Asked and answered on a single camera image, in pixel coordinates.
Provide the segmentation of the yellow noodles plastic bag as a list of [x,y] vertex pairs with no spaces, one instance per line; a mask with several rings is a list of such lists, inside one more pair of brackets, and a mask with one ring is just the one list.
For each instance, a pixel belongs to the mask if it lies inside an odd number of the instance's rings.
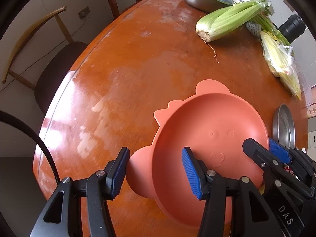
[[302,99],[296,61],[292,56],[292,47],[284,45],[275,35],[267,31],[260,32],[263,56],[271,73],[280,78],[293,96]]

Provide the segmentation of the orange bear-shaped plate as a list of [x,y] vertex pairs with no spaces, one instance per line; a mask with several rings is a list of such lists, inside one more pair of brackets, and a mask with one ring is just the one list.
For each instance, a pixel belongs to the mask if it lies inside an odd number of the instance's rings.
[[266,126],[254,107],[224,84],[203,80],[193,96],[170,101],[166,109],[154,112],[154,118],[159,125],[154,140],[131,156],[126,179],[135,193],[155,199],[171,220],[197,229],[205,206],[187,179],[184,147],[221,176],[247,176],[261,186],[263,171],[243,152],[242,144],[251,138],[268,148]]

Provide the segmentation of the shallow steel pan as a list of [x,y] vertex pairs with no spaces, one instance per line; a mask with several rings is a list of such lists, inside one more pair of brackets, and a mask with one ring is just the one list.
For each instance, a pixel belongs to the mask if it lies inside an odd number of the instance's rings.
[[273,140],[282,146],[295,148],[296,132],[295,124],[289,108],[282,104],[273,115]]

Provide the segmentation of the long celery bunch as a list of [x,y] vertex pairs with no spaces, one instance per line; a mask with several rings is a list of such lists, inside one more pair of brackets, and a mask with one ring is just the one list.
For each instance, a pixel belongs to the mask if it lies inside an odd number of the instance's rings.
[[198,20],[196,33],[205,42],[220,39],[264,12],[268,6],[267,0],[250,0],[218,9]]

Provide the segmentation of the curved-back wooden chair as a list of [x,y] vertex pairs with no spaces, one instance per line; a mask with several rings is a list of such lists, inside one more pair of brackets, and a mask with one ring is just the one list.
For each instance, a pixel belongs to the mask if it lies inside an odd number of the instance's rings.
[[[4,73],[14,45],[23,32],[46,14],[48,12],[40,0],[31,0],[18,13],[1,38],[1,74]],[[78,40],[80,29],[90,19],[90,15],[80,19],[68,7],[65,12],[60,14],[60,18],[72,37]],[[12,70],[17,74],[22,74],[28,81],[36,83],[49,60],[65,45],[66,38],[56,20],[50,19],[18,55],[12,65]],[[24,114],[33,103],[35,103],[34,92],[15,81],[11,76],[8,76],[6,83],[1,84],[1,110],[8,113]]]

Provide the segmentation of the white foam net fruit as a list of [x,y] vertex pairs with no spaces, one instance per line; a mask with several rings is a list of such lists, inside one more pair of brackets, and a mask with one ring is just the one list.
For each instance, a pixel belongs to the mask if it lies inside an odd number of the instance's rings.
[[256,37],[256,38],[260,37],[260,32],[262,31],[262,27],[258,23],[248,21],[246,23],[246,28],[250,31],[250,33],[254,37]]

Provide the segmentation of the black thermos flask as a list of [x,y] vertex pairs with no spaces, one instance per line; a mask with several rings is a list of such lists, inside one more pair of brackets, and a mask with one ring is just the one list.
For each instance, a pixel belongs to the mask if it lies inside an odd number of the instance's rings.
[[297,14],[291,15],[287,21],[278,28],[289,43],[293,43],[293,41],[305,32],[305,29],[306,24]]

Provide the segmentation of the low wall socket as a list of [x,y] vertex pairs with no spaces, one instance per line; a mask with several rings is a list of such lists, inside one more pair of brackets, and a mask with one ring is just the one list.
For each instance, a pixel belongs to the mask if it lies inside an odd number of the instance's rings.
[[83,8],[79,13],[78,16],[80,19],[83,19],[85,17],[87,17],[90,13],[90,9],[88,6],[86,6],[85,8]]

